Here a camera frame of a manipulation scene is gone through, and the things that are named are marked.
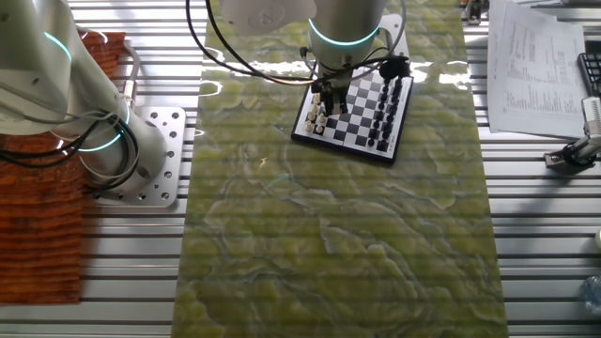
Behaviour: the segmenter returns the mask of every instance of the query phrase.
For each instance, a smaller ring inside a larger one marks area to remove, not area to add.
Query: metal rail
[[[137,104],[187,114],[179,202],[168,209],[94,208],[85,218],[83,298],[77,306],[0,307],[0,338],[164,338],[170,334],[191,170],[202,54],[190,38],[183,1],[70,0],[77,24],[125,31],[142,58]],[[193,16],[206,23],[201,2]],[[601,39],[601,8],[539,10],[586,26]],[[578,301],[581,281],[601,274],[593,232],[601,227],[601,165],[577,177],[549,172],[543,154],[560,140],[490,133],[486,118],[487,24],[465,26],[486,183],[512,337],[601,337],[601,321]],[[116,83],[131,69],[125,55]]]

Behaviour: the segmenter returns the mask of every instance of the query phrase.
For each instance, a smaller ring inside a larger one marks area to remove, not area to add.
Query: black cable
[[[219,29],[219,25],[217,24],[217,22],[215,21],[215,16],[213,15],[213,9],[212,6],[210,4],[210,0],[205,0],[205,4],[207,7],[207,14],[208,14],[208,20],[210,21],[210,24],[213,27],[213,30],[215,31],[215,35],[217,36],[217,38],[219,39],[219,41],[222,43],[222,45],[225,47],[225,49],[232,54],[232,56],[234,56],[234,58],[236,58],[241,64],[242,66],[246,67],[247,69],[249,69],[253,74],[255,74],[255,76],[259,76],[262,77],[266,80],[270,80],[273,81],[277,84],[280,85],[288,85],[286,83],[281,82],[280,80],[284,80],[284,81],[307,81],[307,82],[312,82],[313,79],[312,78],[298,78],[298,77],[281,77],[281,76],[270,76],[267,75],[257,69],[255,69],[253,66],[251,66],[248,62],[246,62],[246,60],[244,60],[240,55],[238,55],[238,53],[236,53],[236,51],[232,48],[232,46],[229,45],[229,43],[227,42],[227,40],[223,37],[223,34],[221,32],[221,30]]]
[[[191,14],[191,0],[186,0],[186,19],[188,22],[188,28],[190,29],[190,32],[193,36],[194,41],[196,42],[196,45],[203,51],[203,53],[209,58],[211,59],[213,62],[215,62],[217,65],[222,66],[224,68],[230,69],[232,71],[238,72],[238,73],[242,73],[245,75],[250,75],[250,76],[257,76],[257,77],[261,77],[263,79],[266,80],[270,80],[273,81],[275,83],[281,84],[281,85],[295,85],[295,84],[287,84],[287,83],[283,83],[279,80],[284,80],[284,81],[312,81],[313,83],[319,82],[319,81],[327,81],[329,79],[335,78],[336,76],[345,74],[349,71],[353,71],[355,69],[358,69],[360,67],[363,67],[365,65],[370,65],[373,63],[377,63],[377,62],[383,62],[383,61],[387,61],[387,60],[391,60],[393,58],[395,58],[396,56],[391,54],[391,50],[389,50],[389,54],[384,57],[384,58],[379,58],[377,59],[377,61],[371,61],[371,60],[363,60],[363,62],[356,64],[356,65],[352,65],[350,67],[348,67],[347,69],[344,70],[340,70],[337,71],[329,76],[327,76],[326,78],[322,78],[322,79],[317,79],[317,80],[313,80],[313,79],[309,79],[309,78],[297,78],[297,77],[281,77],[281,76],[268,76],[265,73],[254,69],[252,66],[250,66],[241,56],[239,56],[236,51],[234,51],[234,49],[229,45],[229,43],[225,40],[225,38],[223,37],[223,34],[221,33],[221,30],[219,29],[213,12],[212,12],[212,7],[210,4],[210,0],[205,0],[206,5],[207,5],[207,12],[208,12],[208,18],[209,21],[211,22],[211,25],[213,27],[213,30],[215,31],[215,34],[217,35],[217,37],[219,38],[220,42],[223,44],[223,46],[227,49],[227,51],[229,53],[231,53],[243,66],[245,66],[247,69],[250,69],[251,71],[247,71],[244,69],[236,69],[233,68],[227,64],[225,64],[224,62],[219,61],[215,56],[213,56],[211,53],[208,52],[208,50],[205,48],[205,46],[202,44],[202,42],[200,42],[200,39],[198,38],[194,28],[193,28],[193,22],[192,22],[192,14]]]
[[[190,33],[192,34],[194,42],[196,42],[196,45],[198,46],[198,48],[200,48],[200,50],[203,51],[203,54],[206,55],[209,59],[211,59],[214,63],[216,63],[217,65],[219,65],[221,67],[230,69],[232,71],[235,71],[235,72],[238,72],[238,73],[241,73],[244,75],[255,76],[250,71],[246,71],[244,69],[236,69],[224,62],[219,61],[215,56],[213,56],[213,54],[208,52],[208,50],[205,48],[203,43],[200,42],[200,39],[198,39],[198,35],[196,34],[196,31],[194,30],[194,25],[192,22],[192,14],[191,14],[191,10],[190,10],[190,6],[191,6],[190,3],[191,3],[191,0],[186,0],[186,21],[188,22],[188,29],[190,30]]]
[[[70,150],[72,148],[75,148],[78,144],[82,144],[85,141],[85,139],[77,138],[75,141],[62,146],[58,149],[55,150],[51,150],[51,151],[46,151],[46,152],[41,152],[41,153],[22,153],[22,152],[17,152],[17,151],[9,151],[9,150],[2,150],[0,149],[0,155],[5,155],[5,156],[9,156],[9,157],[16,157],[22,160],[26,160],[26,159],[30,159],[30,160],[36,160],[36,159],[43,159],[43,158],[47,158],[47,157],[51,157],[51,156],[57,156],[63,153],[63,151],[67,151]]]
[[[117,126],[118,122],[115,121],[115,119],[113,118],[112,120],[109,120],[108,122],[110,122],[111,125],[113,125],[114,129],[117,131],[117,133],[121,133],[121,129]],[[121,174],[124,173],[125,170],[128,168],[128,164],[130,161],[130,145],[128,144],[128,141],[126,140],[125,137],[119,137],[119,143],[121,144],[121,162],[119,164],[119,166],[116,169],[116,172]],[[106,182],[105,184],[114,184],[115,182],[117,182],[118,178],[113,178],[110,179],[108,182]],[[88,189],[87,192],[85,193],[92,193],[94,192],[92,187],[88,186],[88,185],[84,185],[84,187],[86,189]]]
[[[64,162],[72,159],[73,156],[75,156],[75,154],[77,153],[77,151],[79,151],[79,149],[81,149],[82,146],[84,145],[85,139],[87,137],[89,137],[89,135],[98,127],[99,124],[100,124],[100,121],[94,122],[94,124],[92,124],[92,126],[82,136],[78,137],[77,140],[70,143],[69,147],[63,146],[57,150],[48,151],[45,153],[37,153],[37,154],[17,153],[17,152],[13,152],[13,151],[2,150],[2,151],[0,151],[0,160],[6,161],[8,163],[12,163],[12,164],[24,167],[24,168],[29,168],[29,169],[48,169],[48,168],[55,167],[57,165],[60,165]],[[13,156],[16,156],[17,158],[20,158],[22,160],[44,159],[44,158],[47,158],[50,156],[60,155],[63,151],[67,151],[70,147],[72,147],[72,151],[70,153],[68,153],[67,156],[65,156],[64,158],[62,158],[60,160],[53,161],[50,163],[34,164],[34,163],[19,161],[19,160],[13,158]]]
[[[133,133],[133,131],[130,129],[130,127],[123,122],[123,120],[119,120],[118,124],[116,125],[116,128],[119,127],[119,130],[117,130],[117,132],[121,133],[121,138],[125,139],[125,137],[129,137],[132,147],[133,147],[133,157],[136,159],[136,161],[132,164],[132,165],[126,165],[125,168],[121,168],[119,170],[119,173],[117,175],[123,174],[124,170],[126,170],[127,168],[130,168],[130,172],[121,177],[121,178],[116,178],[113,179],[99,187],[90,187],[90,186],[85,186],[87,189],[89,189],[91,192],[106,192],[106,191],[110,191],[114,188],[119,187],[120,185],[122,185],[123,183],[125,183],[128,179],[131,178],[131,176],[133,176],[133,173],[135,173],[135,168],[138,166],[138,163],[140,162],[140,158],[139,158],[139,146],[138,146],[138,141],[135,137],[135,134]],[[129,154],[129,145],[127,145],[127,152],[126,154]]]

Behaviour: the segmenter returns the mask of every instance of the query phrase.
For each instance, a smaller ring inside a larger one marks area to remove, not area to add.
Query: marble mat
[[[456,5],[408,0],[415,84],[392,167],[293,143],[304,88],[205,63],[175,338],[507,337]],[[220,24],[255,66],[306,73],[306,22]]]

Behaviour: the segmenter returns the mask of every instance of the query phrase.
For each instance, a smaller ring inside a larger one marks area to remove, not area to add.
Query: metal base plate
[[[177,200],[186,113],[173,107],[136,107],[135,112],[157,126],[164,136],[165,165],[156,177],[135,191],[102,192],[89,197],[90,202],[99,206],[169,207]]]

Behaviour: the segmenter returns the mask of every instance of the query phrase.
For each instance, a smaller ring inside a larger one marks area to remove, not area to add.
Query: robotic arm
[[[402,19],[382,14],[387,0],[220,0],[223,19],[241,35],[264,35],[289,23],[309,20],[310,51],[318,61],[317,77],[332,77],[312,87],[324,102],[326,114],[340,114],[352,80],[348,68],[369,55],[384,28],[390,47],[408,56],[407,41],[399,36]]]
[[[401,17],[382,18],[386,0],[220,0],[220,6],[242,35],[268,34],[309,19],[317,76],[327,78],[312,89],[321,94],[328,115],[341,113],[352,80],[350,65],[369,55],[380,28],[389,32],[389,47],[396,48],[390,54],[408,56],[399,34]],[[119,93],[87,52],[67,0],[1,0],[0,41],[0,133],[52,131],[65,142],[85,135],[80,152],[95,183],[127,174],[127,180],[111,186],[114,195],[135,190],[161,172],[167,154],[163,134],[133,111],[131,95]],[[110,123],[93,128],[109,117],[131,130],[128,142],[136,144],[135,152],[119,146],[125,133]],[[126,172],[124,158],[129,159]]]
[[[80,149],[92,173],[100,173],[94,181],[101,185],[112,180],[107,177],[131,173],[115,187],[119,192],[136,189],[161,171],[164,137],[132,110],[130,98],[94,61],[66,0],[0,1],[0,41],[0,133],[52,131],[67,142],[113,115],[135,135],[138,151],[124,154],[119,144],[126,136],[109,123],[99,125]],[[126,158],[130,164],[123,169]]]

